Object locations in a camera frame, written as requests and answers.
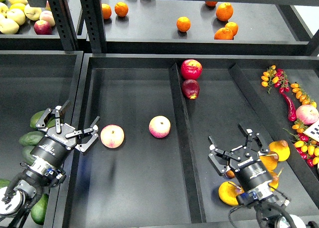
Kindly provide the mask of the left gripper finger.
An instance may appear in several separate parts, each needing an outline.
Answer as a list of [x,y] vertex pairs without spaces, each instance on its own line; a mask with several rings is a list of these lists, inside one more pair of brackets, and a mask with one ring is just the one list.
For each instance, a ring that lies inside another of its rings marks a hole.
[[100,121],[100,117],[97,116],[95,120],[91,123],[91,125],[82,130],[74,130],[65,135],[66,139],[75,138],[76,145],[72,146],[83,155],[86,155],[88,151],[98,142],[99,140],[99,128],[98,123]]
[[39,120],[36,123],[36,128],[40,131],[47,132],[48,127],[47,124],[50,121],[50,119],[54,119],[55,121],[55,129],[57,134],[61,134],[62,132],[62,122],[61,120],[64,119],[64,115],[66,113],[66,110],[69,107],[70,101],[67,100],[62,106],[58,105],[54,109],[47,108],[42,116],[39,118]]

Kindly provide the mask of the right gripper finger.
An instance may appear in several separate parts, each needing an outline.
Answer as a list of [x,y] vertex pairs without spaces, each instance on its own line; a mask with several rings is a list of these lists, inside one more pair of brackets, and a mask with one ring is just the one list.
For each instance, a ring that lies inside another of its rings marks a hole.
[[[259,132],[254,132],[252,128],[250,128],[247,124],[239,123],[239,128],[243,135],[246,137],[245,145],[244,145],[244,154],[246,157],[251,157],[253,154],[257,154],[258,156],[265,156],[270,152],[268,146],[264,146],[265,139]],[[259,148],[257,151],[253,150],[253,143],[257,144]]]
[[229,170],[229,166],[226,163],[222,163],[221,160],[223,161],[234,160],[236,162],[241,161],[240,156],[217,148],[217,145],[215,144],[211,136],[208,136],[208,140],[210,141],[210,146],[209,146],[210,153],[208,155],[208,158],[210,159],[213,167],[215,168],[216,172],[220,176],[224,175]]

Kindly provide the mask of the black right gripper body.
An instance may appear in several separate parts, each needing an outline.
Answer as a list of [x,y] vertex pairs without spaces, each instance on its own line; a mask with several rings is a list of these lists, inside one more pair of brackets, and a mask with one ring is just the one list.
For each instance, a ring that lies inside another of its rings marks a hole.
[[259,154],[251,151],[246,156],[247,149],[238,147],[231,150],[233,157],[229,160],[229,167],[235,174],[244,191],[257,191],[268,189],[272,176],[259,158]]

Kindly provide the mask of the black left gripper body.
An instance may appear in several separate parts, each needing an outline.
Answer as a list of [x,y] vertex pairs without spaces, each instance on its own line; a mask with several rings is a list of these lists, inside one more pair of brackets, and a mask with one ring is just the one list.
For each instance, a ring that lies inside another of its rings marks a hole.
[[77,145],[76,137],[66,137],[74,131],[75,128],[68,124],[62,125],[60,134],[56,133],[55,127],[49,128],[30,154],[36,159],[43,159],[52,167],[59,168]]

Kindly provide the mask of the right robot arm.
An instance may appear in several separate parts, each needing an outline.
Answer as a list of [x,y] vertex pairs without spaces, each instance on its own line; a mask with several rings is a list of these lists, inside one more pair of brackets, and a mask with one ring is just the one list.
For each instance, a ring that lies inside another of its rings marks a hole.
[[226,181],[218,189],[219,198],[233,207],[228,214],[248,208],[255,210],[261,228],[317,228],[318,223],[305,223],[299,216],[289,214],[286,207],[291,199],[271,184],[274,176],[262,158],[276,156],[277,153],[270,151],[259,132],[242,125],[239,128],[245,136],[245,142],[230,151],[219,149],[213,138],[208,137],[208,158],[217,173],[223,176],[232,171],[237,180]]

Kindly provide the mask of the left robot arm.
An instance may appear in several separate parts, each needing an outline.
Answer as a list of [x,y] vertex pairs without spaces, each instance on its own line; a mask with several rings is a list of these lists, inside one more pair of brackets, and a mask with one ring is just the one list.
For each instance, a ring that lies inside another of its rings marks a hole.
[[35,124],[43,136],[30,152],[34,161],[0,190],[0,219],[11,218],[10,228],[23,227],[44,190],[64,182],[66,172],[62,165],[71,151],[76,149],[86,154],[99,139],[99,117],[81,130],[64,123],[68,105],[69,101],[66,101],[62,106],[47,108],[43,112]]

